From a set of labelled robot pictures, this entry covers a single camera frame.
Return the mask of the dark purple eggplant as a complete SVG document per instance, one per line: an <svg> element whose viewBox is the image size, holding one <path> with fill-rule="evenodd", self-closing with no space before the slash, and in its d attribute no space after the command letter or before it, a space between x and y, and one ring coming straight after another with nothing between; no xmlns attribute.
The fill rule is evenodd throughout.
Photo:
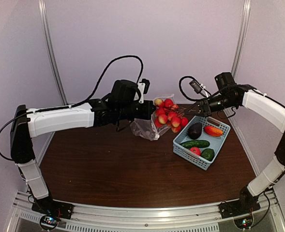
<svg viewBox="0 0 285 232"><path fill-rule="evenodd" d="M202 134L202 124L200 122L192 124L187 131L187 135L192 140L198 139Z"/></svg>

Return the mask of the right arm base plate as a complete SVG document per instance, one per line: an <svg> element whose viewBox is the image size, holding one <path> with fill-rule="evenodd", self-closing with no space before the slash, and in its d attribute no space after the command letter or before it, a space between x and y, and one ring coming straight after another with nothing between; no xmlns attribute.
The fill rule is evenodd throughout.
<svg viewBox="0 0 285 232"><path fill-rule="evenodd" d="M230 202L222 201L218 207L222 219L249 214L261 208L258 202L244 206L241 204L239 199Z"/></svg>

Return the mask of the clear zip top bag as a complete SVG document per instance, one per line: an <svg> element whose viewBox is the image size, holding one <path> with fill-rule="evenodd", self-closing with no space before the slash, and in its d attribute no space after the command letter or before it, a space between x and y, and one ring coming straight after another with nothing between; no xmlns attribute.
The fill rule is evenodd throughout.
<svg viewBox="0 0 285 232"><path fill-rule="evenodd" d="M153 112L150 120L135 119L130 124L133 135L140 136L150 141L158 140L170 129L170 127L167 125L162 125L158 128L155 125L155 118L155 112Z"/></svg>

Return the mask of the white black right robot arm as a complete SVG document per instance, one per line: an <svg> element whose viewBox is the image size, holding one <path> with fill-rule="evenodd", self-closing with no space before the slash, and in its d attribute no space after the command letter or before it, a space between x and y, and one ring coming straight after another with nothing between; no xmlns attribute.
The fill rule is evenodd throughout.
<svg viewBox="0 0 285 232"><path fill-rule="evenodd" d="M245 116L239 116L246 131L253 130L254 138L262 142L254 148L270 162L262 161L265 167L240 191L236 201L236 210L246 213L253 207L257 197L275 185L285 174L285 106L249 84L237 84L229 72L215 77L218 90L202 99L194 99L189 111L195 116L208 117L215 112L228 108L248 110ZM248 127L245 123L249 116L254 120Z"/></svg>

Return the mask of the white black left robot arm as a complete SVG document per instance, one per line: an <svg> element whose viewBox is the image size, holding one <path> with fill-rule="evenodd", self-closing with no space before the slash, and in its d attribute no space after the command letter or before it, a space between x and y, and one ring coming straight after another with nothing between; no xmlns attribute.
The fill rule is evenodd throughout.
<svg viewBox="0 0 285 232"><path fill-rule="evenodd" d="M38 200L38 206L47 215L56 212L57 204L51 195L35 160L32 138L42 134L74 128L119 125L121 120L151 119L155 107L145 100L150 82L129 80L115 81L112 91L102 99L85 100L83 103L55 108L17 108L10 131L11 158L21 170L26 183Z"/></svg>

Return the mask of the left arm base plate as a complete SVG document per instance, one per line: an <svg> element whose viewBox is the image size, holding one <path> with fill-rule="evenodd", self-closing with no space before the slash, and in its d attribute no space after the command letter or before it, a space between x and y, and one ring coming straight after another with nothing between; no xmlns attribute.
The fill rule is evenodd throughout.
<svg viewBox="0 0 285 232"><path fill-rule="evenodd" d="M58 202L53 199L35 200L31 207L32 211L39 212L55 218L71 219L74 206L70 203Z"/></svg>

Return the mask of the red peach bunch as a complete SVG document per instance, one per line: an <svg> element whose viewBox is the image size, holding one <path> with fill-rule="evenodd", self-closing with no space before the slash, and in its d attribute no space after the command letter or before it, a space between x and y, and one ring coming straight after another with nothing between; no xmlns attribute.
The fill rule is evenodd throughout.
<svg viewBox="0 0 285 232"><path fill-rule="evenodd" d="M171 98L156 98L154 100L156 128L171 129L178 133L187 126L189 120L185 117L184 108L179 107Z"/></svg>

